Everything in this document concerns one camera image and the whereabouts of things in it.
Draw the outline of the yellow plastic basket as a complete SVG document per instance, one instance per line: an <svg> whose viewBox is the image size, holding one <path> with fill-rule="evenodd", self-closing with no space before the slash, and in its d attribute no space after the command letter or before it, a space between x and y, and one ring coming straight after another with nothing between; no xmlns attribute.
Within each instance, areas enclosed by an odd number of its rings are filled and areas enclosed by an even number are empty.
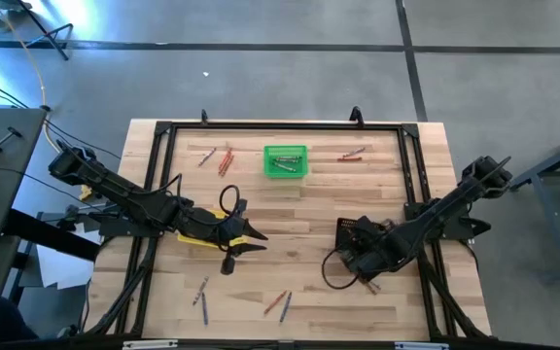
<svg viewBox="0 0 560 350"><path fill-rule="evenodd" d="M214 214L214 216L217 219L223 219L224 217L227 216L227 214L224 213L222 210L212 209L211 212ZM187 237L187 236L183 235L182 233L178 233L177 239L181 242L188 243L188 244L199 245L199 246L210 247L210 248L217 248L216 243L201 240L201 239L197 239L197 238ZM237 245L245 244L247 242L248 242L248 239L245 236L241 236L241 237L231 239L230 242L229 242L229 246L234 247L234 246L237 246Z"/></svg>

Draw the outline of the black stand legs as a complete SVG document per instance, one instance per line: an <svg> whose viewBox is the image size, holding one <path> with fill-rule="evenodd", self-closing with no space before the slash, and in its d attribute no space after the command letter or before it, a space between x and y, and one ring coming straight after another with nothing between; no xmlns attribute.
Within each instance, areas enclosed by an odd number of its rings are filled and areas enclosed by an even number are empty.
<svg viewBox="0 0 560 350"><path fill-rule="evenodd" d="M69 56L67 55L67 53L64 51L66 49L66 44L60 44L57 42L56 37L57 35L62 32L65 29L69 29L72 30L74 28L74 25L72 23L66 23L62 26L57 27L56 29L50 30L48 31L43 24L41 23L40 20L38 20L33 13L31 12L31 10L25 5L23 0L16 0L17 3L20 5L20 7L22 8L22 10L29 16L29 18L31 19L31 21L38 27L38 29L40 30L40 32L42 33L41 36L37 37L36 39L30 41L27 46L33 46L35 44L38 44L41 41L46 40L55 50L57 50L57 52L59 53L59 55L62 57L62 59L64 61L68 61L69 60Z"/></svg>

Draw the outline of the person's leg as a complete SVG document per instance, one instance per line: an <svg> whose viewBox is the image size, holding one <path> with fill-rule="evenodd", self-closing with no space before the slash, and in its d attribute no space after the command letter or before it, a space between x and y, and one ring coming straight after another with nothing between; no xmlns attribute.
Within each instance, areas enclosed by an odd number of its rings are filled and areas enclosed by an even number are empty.
<svg viewBox="0 0 560 350"><path fill-rule="evenodd" d="M7 298L0 297L0 342L38 338L24 322L18 307Z"/></svg>

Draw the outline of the white paper sheets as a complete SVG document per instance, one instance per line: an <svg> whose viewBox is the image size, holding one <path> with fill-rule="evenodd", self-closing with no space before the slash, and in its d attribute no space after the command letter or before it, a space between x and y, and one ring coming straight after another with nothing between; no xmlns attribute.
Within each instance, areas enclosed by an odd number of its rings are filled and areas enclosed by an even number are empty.
<svg viewBox="0 0 560 350"><path fill-rule="evenodd" d="M56 286L58 290L85 285L94 270L94 262L37 246L37 255L44 287Z"/></svg>

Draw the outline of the white frame bracket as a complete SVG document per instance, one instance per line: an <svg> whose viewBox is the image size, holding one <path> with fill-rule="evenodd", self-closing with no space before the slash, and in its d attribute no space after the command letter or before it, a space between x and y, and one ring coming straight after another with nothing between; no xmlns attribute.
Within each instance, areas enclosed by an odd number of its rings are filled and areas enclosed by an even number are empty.
<svg viewBox="0 0 560 350"><path fill-rule="evenodd" d="M173 350L178 346L177 339L142 339L125 341L122 350Z"/></svg>
<svg viewBox="0 0 560 350"><path fill-rule="evenodd" d="M395 350L450 350L446 343L399 341L394 344Z"/></svg>

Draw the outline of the black aluminium table frame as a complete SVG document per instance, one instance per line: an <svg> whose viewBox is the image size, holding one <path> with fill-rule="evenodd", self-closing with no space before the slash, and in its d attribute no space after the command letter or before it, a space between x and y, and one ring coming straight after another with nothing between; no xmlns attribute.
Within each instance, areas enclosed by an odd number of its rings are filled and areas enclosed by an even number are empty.
<svg viewBox="0 0 560 350"><path fill-rule="evenodd" d="M308 172L272 179L263 172L266 145L305 145ZM337 161L355 149L362 161ZM217 148L201 167L198 162ZM234 159L224 177L218 167L228 148ZM120 173L140 184L183 177L183 193L205 208L219 197L248 202L246 215L266 237L264 251L242 255L234 272L220 271L223 253L183 243L173 234L157 245L149 282L140 287L114 326L147 338L264 340L426 340L457 335L451 310L410 263L379 275L373 295L353 279L333 251L338 218L403 220L408 202L441 197L456 174L440 122L133 121ZM204 278L209 325L201 299ZM267 314L266 307L287 294ZM293 292L285 321L279 318Z"/></svg>

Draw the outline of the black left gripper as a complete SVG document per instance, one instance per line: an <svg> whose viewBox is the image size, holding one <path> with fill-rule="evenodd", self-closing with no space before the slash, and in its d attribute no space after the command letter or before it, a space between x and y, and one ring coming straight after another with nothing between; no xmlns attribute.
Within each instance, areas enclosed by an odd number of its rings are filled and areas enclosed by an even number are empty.
<svg viewBox="0 0 560 350"><path fill-rule="evenodd" d="M237 198L231 211L222 211L227 214L223 219L217 219L210 210L195 207L193 202L180 198L178 201L178 212L176 215L176 232L191 238L210 241L217 244L220 251L232 251L235 257L248 252L264 251L265 246L242 243L229 246L231 239L245 236L259 240L267 240L267 237L256 230L248 219L243 218L247 209L247 200Z"/></svg>

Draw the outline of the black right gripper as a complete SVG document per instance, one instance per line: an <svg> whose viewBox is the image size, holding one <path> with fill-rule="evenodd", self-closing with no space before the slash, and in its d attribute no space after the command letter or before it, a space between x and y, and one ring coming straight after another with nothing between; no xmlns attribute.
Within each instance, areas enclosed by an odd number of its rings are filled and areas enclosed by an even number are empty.
<svg viewBox="0 0 560 350"><path fill-rule="evenodd" d="M364 281L371 281L380 273L393 272L399 269L409 253L409 242L397 232L394 223L387 220L383 225L387 233L373 247L373 250L359 257L356 261L342 263L350 272Z"/></svg>

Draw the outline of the grey side table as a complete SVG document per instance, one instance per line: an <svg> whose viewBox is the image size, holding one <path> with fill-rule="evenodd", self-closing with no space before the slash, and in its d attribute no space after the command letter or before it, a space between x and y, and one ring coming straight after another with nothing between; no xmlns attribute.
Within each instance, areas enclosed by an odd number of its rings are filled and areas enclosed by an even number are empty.
<svg viewBox="0 0 560 350"><path fill-rule="evenodd" d="M42 109L0 107L0 297L21 239L87 261L99 245L13 208L46 117Z"/></svg>

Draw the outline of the green plastic basket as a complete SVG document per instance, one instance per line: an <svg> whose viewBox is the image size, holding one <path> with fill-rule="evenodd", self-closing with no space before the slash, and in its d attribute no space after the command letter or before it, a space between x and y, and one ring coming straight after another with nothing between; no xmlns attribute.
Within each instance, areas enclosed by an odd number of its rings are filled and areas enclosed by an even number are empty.
<svg viewBox="0 0 560 350"><path fill-rule="evenodd" d="M289 172L274 166L272 163L278 157L301 157L299 162L286 164L297 170ZM266 145L263 147L263 172L272 179L302 178L308 172L307 148L305 145Z"/></svg>

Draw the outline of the black plastic basket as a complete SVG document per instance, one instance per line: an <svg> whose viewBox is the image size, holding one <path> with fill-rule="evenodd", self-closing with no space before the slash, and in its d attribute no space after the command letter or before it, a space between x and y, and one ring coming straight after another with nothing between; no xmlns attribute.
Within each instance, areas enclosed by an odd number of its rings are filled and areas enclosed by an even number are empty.
<svg viewBox="0 0 560 350"><path fill-rule="evenodd" d="M335 248L345 263L352 263L369 253L387 233L387 228L371 221L367 216L358 220L338 218Z"/></svg>

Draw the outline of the blue-grey table frame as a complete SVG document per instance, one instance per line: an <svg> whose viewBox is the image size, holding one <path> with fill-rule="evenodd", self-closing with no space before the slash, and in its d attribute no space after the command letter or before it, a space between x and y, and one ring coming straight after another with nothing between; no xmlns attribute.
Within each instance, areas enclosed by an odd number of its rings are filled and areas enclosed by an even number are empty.
<svg viewBox="0 0 560 350"><path fill-rule="evenodd" d="M560 227L558 226L558 212L553 204L552 198L549 196L546 186L544 185L545 178L560 178L560 148L558 151L540 161L536 165L531 166L518 176L516 176L510 183L509 190L517 192L525 185L531 185L534 193L536 194L542 208L547 229L550 232L557 250L560 255ZM548 280L560 281L560 274L555 277L549 277Z"/></svg>

